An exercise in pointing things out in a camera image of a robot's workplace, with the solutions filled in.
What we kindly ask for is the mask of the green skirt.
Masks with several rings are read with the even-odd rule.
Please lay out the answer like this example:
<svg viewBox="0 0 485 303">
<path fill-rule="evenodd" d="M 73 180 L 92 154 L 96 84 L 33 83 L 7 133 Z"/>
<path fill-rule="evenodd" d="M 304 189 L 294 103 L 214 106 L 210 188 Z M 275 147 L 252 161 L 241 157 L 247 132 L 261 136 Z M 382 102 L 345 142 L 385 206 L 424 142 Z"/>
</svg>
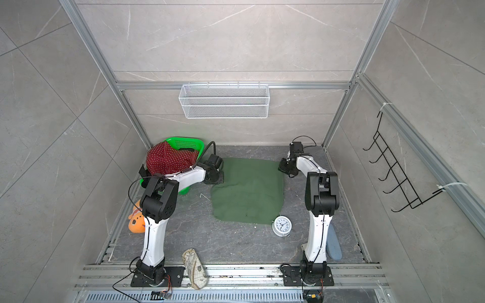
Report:
<svg viewBox="0 0 485 303">
<path fill-rule="evenodd" d="M 211 189 L 213 215 L 225 222 L 270 225 L 284 204 L 284 174 L 271 160 L 226 158 L 224 182 Z"/>
</svg>

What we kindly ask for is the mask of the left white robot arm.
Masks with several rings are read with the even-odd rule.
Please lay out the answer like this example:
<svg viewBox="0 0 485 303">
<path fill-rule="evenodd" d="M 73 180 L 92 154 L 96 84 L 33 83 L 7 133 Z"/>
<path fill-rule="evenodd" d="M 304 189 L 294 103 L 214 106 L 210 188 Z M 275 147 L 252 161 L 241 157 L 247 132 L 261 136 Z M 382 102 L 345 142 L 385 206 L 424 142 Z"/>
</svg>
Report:
<svg viewBox="0 0 485 303">
<path fill-rule="evenodd" d="M 135 274 L 142 276 L 146 284 L 158 286 L 167 276 L 164 263 L 165 231 L 169 218 L 176 209 L 179 192 L 193 184 L 222 184 L 223 159 L 212 154 L 203 162 L 193 165 L 178 165 L 169 174 L 151 172 L 142 179 L 148 181 L 140 200 L 141 214 L 145 222 L 143 251 L 136 262 Z"/>
</svg>

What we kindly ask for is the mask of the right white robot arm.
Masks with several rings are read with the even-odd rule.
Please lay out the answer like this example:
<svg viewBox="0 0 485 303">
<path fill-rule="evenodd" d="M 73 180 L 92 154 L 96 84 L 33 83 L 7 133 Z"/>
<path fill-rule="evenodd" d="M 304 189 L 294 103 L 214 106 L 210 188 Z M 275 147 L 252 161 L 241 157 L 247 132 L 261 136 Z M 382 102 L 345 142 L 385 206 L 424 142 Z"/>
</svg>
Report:
<svg viewBox="0 0 485 303">
<path fill-rule="evenodd" d="M 314 285 L 327 276 L 328 233 L 340 201 L 337 173 L 321 167 L 304 149 L 300 141 L 291 142 L 288 155 L 280 161 L 279 171 L 291 178 L 302 173 L 306 178 L 304 204 L 310 221 L 300 277 L 303 285 Z"/>
</svg>

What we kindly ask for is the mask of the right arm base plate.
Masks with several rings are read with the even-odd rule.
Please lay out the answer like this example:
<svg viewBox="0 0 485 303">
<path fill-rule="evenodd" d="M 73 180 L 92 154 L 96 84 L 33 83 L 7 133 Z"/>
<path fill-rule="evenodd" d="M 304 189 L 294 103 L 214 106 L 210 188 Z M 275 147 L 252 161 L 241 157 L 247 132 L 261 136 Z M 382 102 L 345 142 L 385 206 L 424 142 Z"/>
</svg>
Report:
<svg viewBox="0 0 485 303">
<path fill-rule="evenodd" d="M 302 269 L 300 266 L 283 264 L 279 266 L 286 287 L 295 286 L 334 286 L 332 271 L 329 266 L 323 264 L 313 267 L 311 270 Z"/>
</svg>

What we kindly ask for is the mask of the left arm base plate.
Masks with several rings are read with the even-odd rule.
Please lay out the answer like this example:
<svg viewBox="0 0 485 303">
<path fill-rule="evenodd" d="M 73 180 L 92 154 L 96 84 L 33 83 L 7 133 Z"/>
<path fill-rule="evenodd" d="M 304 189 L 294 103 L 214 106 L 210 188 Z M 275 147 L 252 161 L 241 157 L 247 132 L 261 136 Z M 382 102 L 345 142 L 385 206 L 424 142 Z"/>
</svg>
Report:
<svg viewBox="0 0 485 303">
<path fill-rule="evenodd" d="M 131 287 L 180 287 L 184 277 L 183 266 L 160 268 L 137 268 L 131 280 Z"/>
</svg>

